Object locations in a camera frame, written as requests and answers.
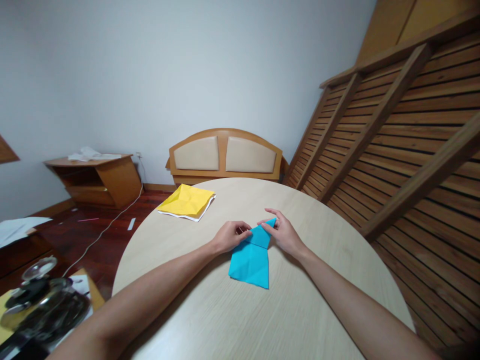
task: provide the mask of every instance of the wooden headboard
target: wooden headboard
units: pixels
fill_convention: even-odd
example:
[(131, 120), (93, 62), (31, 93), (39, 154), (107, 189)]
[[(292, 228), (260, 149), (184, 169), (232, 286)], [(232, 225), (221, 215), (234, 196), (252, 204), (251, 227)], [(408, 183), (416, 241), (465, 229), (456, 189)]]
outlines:
[(195, 185), (220, 178), (256, 178), (278, 182), (288, 164), (282, 150), (235, 128), (197, 132), (172, 146), (166, 168), (175, 184)]

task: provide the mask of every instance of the folded paper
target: folded paper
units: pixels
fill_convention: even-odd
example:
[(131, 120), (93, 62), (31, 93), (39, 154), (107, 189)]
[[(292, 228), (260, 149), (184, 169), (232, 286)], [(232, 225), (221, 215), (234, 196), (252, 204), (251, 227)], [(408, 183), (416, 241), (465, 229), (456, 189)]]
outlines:
[[(266, 223), (273, 227), (276, 220), (274, 218)], [(268, 289), (270, 234), (261, 226), (253, 228), (251, 232), (251, 236), (233, 249), (228, 275), (235, 280)]]
[(191, 220), (193, 220), (193, 218), (200, 220), (214, 198), (214, 195), (215, 193), (213, 191), (181, 184), (178, 189), (156, 209), (159, 213), (185, 217)]

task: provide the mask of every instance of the white paper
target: white paper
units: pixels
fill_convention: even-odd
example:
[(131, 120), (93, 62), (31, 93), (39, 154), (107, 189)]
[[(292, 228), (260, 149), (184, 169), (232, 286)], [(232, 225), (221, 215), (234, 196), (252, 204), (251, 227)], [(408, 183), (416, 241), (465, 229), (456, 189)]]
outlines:
[[(87, 277), (87, 275), (72, 275), (72, 276), (70, 276), (70, 279), (73, 280), (73, 284), (71, 285), (72, 288), (74, 288), (80, 294), (83, 294), (83, 295), (86, 294), (86, 297), (89, 298), (90, 300), (92, 299), (92, 295), (90, 295), (89, 278)], [(83, 318), (83, 320), (81, 322), (84, 322), (89, 317), (91, 317), (93, 314), (94, 314), (94, 309), (92, 308), (92, 304), (90, 304), (88, 312), (86, 313), (85, 318)], [(60, 340), (54, 341), (51, 344), (49, 344), (48, 347), (47, 347), (47, 350), (51, 353), (74, 330), (75, 330), (75, 327), (73, 329), (71, 329), (69, 332), (67, 332), (66, 335), (64, 337), (62, 337)]]
[(134, 217), (130, 220), (130, 225), (128, 225), (128, 229), (127, 229), (128, 231), (130, 231), (134, 228), (135, 219), (136, 219), (136, 217)]
[(26, 238), (28, 230), (50, 220), (52, 219), (49, 217), (30, 216), (0, 222), (0, 248)]
[(210, 204), (212, 203), (212, 201), (217, 197), (217, 194), (214, 194), (211, 198), (210, 198), (210, 201), (208, 202), (208, 204), (206, 205), (205, 207), (205, 210), (203, 210), (203, 212), (201, 213), (200, 217), (199, 218), (195, 218), (195, 217), (190, 217), (190, 216), (186, 216), (186, 215), (177, 215), (177, 214), (174, 214), (174, 213), (171, 213), (171, 212), (165, 212), (165, 211), (160, 211), (158, 210), (158, 213), (159, 214), (165, 214), (165, 215), (171, 215), (171, 216), (174, 216), (176, 218), (184, 218), (184, 219), (188, 219), (188, 220), (192, 220), (196, 223), (198, 223), (200, 221), (200, 219), (202, 218), (202, 216), (204, 216), (204, 214), (207, 212), (207, 209), (210, 207)]
[(68, 155), (68, 160), (88, 162), (90, 160), (120, 159), (121, 157), (120, 154), (101, 154), (98, 151), (93, 150), (90, 146), (84, 146), (80, 149), (80, 153), (76, 152), (72, 155)]

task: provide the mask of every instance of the left hand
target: left hand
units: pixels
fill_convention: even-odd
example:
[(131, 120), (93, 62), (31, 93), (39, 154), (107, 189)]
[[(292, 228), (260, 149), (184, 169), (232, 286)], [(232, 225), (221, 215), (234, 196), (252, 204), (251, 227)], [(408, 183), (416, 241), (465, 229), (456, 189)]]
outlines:
[(210, 244), (218, 254), (229, 252), (252, 235), (252, 227), (245, 221), (227, 221), (218, 230)]

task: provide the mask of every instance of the right hand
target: right hand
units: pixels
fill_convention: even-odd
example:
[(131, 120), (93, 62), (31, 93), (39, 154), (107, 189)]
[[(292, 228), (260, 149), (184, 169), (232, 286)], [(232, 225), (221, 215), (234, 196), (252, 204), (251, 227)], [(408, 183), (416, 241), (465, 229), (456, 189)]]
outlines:
[(257, 224), (270, 235), (276, 239), (277, 245), (286, 253), (292, 255), (294, 258), (298, 257), (308, 250), (308, 247), (300, 239), (300, 236), (295, 231), (290, 221), (279, 210), (266, 208), (265, 211), (276, 216), (274, 227), (271, 227), (266, 222), (270, 219), (259, 221)]

